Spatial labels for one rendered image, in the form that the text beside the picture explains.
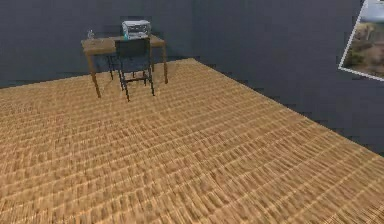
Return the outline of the brown wooden table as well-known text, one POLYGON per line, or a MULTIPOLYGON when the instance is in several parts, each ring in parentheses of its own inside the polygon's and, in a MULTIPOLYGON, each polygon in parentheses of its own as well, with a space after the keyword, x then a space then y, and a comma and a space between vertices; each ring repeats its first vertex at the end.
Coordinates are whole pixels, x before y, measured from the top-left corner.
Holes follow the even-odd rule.
MULTIPOLYGON (((105 38, 96 38, 96 39, 86 39, 81 41, 83 48, 83 53, 87 60, 88 70, 92 78, 93 85, 96 90, 97 97, 100 98, 100 89, 98 86, 95 66, 92 60, 92 57, 95 55, 103 54, 112 54, 116 52, 114 42, 116 40, 122 40, 122 36, 115 37, 105 37, 105 38)), ((155 36, 150 36, 150 46, 151 48, 160 48, 162 51, 162 63, 164 71, 164 82, 168 83, 168 67, 167 67, 167 51, 166 51, 166 41, 155 36)))

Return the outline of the dark grey chair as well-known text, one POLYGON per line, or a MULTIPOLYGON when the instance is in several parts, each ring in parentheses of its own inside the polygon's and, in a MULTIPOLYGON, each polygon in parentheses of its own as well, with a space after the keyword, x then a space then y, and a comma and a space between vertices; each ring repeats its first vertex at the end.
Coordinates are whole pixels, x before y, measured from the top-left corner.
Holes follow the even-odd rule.
POLYGON ((155 95, 150 63, 150 40, 115 40, 116 52, 108 57, 109 70, 117 70, 121 88, 130 100, 128 84, 136 81, 149 83, 152 95, 155 95))

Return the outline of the silver toaster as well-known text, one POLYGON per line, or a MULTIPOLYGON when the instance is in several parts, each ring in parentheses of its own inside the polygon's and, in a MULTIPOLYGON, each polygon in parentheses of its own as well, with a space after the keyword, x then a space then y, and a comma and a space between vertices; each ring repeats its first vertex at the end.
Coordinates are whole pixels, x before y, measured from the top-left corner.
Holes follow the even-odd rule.
POLYGON ((130 20, 122 22, 125 39, 142 39, 151 35, 151 23, 147 20, 130 20))

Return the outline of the white framed window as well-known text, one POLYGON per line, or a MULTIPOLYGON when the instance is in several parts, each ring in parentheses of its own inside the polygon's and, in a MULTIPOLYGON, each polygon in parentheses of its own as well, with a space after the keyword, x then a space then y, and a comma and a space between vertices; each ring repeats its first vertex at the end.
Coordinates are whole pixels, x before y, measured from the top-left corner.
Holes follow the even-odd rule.
POLYGON ((384 82, 384 0, 364 0, 338 68, 384 82))

